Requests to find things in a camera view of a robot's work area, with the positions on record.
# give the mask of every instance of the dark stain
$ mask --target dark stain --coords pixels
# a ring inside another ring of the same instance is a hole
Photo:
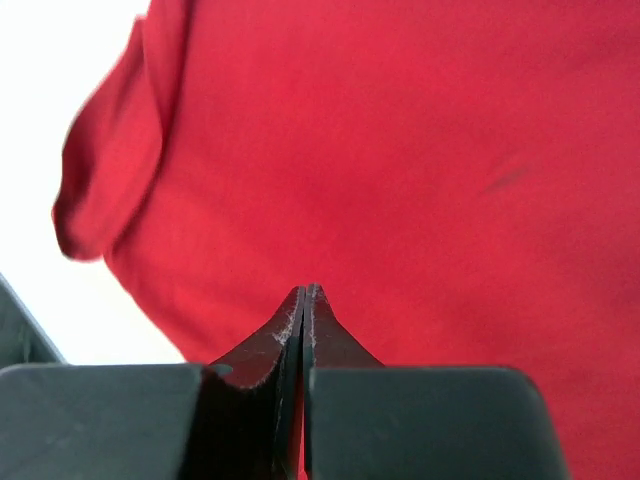
[[[480,195],[487,195],[487,194],[491,194],[491,193],[496,193],[496,192],[508,187],[509,185],[517,182],[522,177],[527,175],[529,173],[529,171],[530,171],[529,167],[526,167],[526,166],[516,168],[515,170],[511,170],[510,172],[508,172],[505,175],[502,175],[496,181],[494,181],[493,183],[489,184],[486,188],[484,188],[480,192]]]

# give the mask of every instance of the white table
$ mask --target white table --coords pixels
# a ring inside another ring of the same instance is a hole
[[[66,361],[183,357],[103,262],[65,259],[50,211],[66,131],[149,0],[0,0],[0,273]]]

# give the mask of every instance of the red cloth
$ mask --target red cloth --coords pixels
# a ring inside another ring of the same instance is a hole
[[[321,282],[389,364],[507,364],[640,478],[640,2],[153,0],[75,121],[60,246],[189,360]]]

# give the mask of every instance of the white surface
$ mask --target white surface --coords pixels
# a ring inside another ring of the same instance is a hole
[[[0,273],[74,364],[182,361],[103,262],[61,255],[50,216],[67,129],[148,1],[0,1]]]

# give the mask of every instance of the red fabric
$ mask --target red fabric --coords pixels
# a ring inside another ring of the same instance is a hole
[[[640,478],[640,3],[153,0],[54,218],[190,360],[321,282],[389,364],[507,364]]]

